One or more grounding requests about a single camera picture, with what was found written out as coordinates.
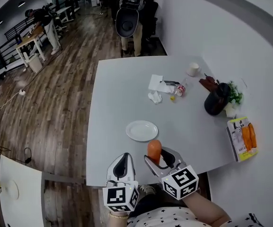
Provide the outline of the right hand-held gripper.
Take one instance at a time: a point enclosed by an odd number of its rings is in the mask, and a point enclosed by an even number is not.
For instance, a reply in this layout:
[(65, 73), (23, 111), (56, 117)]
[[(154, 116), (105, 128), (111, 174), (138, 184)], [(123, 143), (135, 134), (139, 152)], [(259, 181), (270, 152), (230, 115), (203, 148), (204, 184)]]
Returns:
[(154, 163), (147, 155), (144, 156), (144, 161), (155, 176), (164, 176), (161, 178), (163, 190), (176, 200), (181, 200), (196, 192), (199, 177), (191, 165), (186, 166), (181, 155), (177, 151), (167, 147), (162, 147), (161, 156), (167, 165), (166, 167), (161, 167)]

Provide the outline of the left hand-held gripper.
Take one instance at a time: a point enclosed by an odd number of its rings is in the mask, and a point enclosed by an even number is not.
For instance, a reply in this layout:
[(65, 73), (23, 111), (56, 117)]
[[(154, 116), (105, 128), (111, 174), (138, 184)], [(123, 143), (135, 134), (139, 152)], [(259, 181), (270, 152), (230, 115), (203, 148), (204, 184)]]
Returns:
[(115, 213), (133, 212), (139, 196), (133, 158), (124, 153), (107, 170), (106, 186), (103, 188), (104, 206)]

